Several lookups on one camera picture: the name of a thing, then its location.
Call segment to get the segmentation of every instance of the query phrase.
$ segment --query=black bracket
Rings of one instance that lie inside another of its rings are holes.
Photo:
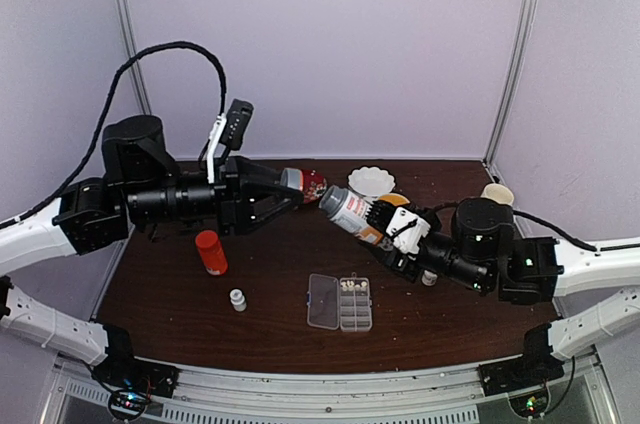
[[[129,235],[126,209],[113,202],[103,179],[93,177],[72,184],[62,194],[60,226],[80,255],[93,252]]]
[[[109,338],[107,358],[93,368],[93,377],[115,389],[159,397],[173,397],[178,382],[174,366],[136,359],[129,333],[116,326],[103,326]]]
[[[9,291],[13,289],[9,276],[0,277],[0,319],[11,314],[11,309],[7,307]]]
[[[242,156],[216,169],[218,233],[249,234],[302,204],[304,194],[280,184],[281,173]]]
[[[552,237],[513,241],[510,259],[498,263],[498,298],[527,306],[551,301],[564,272],[556,262],[556,243]]]
[[[368,242],[359,240],[358,244],[367,249],[376,261],[389,269],[396,276],[414,283],[422,274],[423,269],[416,263],[416,261],[406,254],[402,254],[395,247],[390,251],[385,251],[384,249],[369,244]]]
[[[522,356],[478,367],[485,396],[539,386],[564,376],[562,361],[551,355],[550,327],[543,324],[527,332]]]

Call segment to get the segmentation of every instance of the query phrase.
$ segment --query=light purple wall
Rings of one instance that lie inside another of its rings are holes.
[[[0,219],[48,195],[89,144],[113,72],[125,57],[113,0],[0,0]],[[136,112],[123,80],[112,119]],[[103,172],[99,156],[87,175]],[[89,317],[112,249],[11,275],[41,301]],[[2,422],[35,422],[54,355],[0,334]]]
[[[243,153],[475,157],[500,101],[520,0],[129,0],[139,47],[214,51],[256,113]],[[215,74],[176,53],[142,65],[167,145],[195,157]]]
[[[639,43],[640,0],[540,0],[497,159],[519,208],[583,239],[640,235]],[[640,330],[599,346],[629,423],[638,342]]]

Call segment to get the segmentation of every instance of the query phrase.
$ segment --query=yellow object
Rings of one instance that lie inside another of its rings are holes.
[[[380,196],[378,198],[378,200],[390,202],[391,204],[393,204],[396,207],[404,206],[404,205],[409,204],[411,202],[411,201],[409,201],[409,199],[404,197],[402,194],[396,194],[394,192],[392,192],[390,194],[384,194],[384,195]]]

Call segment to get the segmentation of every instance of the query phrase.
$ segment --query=clear plastic box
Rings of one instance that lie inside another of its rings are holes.
[[[336,279],[321,274],[309,276],[307,323],[312,327],[344,332],[366,332],[373,327],[369,279]]]
[[[369,279],[343,277],[340,279],[340,329],[345,332],[367,332],[372,327]]]

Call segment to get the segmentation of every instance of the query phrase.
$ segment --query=wooden table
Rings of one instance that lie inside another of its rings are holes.
[[[479,162],[267,164],[313,168],[340,186],[353,168],[379,165],[395,176],[399,192],[422,206],[479,195],[489,182]],[[129,330],[141,357],[256,372],[421,369],[520,353],[525,331],[556,318],[551,304],[518,307],[498,302],[495,294],[479,297],[444,278],[430,288],[406,282],[377,264],[317,205],[291,212],[252,235],[225,239],[230,267],[222,277],[205,272],[195,236],[179,235],[180,229],[160,226],[156,243],[134,235],[99,312],[100,322]],[[349,334],[309,327],[311,273],[368,277],[373,329]],[[229,291],[236,287],[247,297],[243,313],[229,302]]]

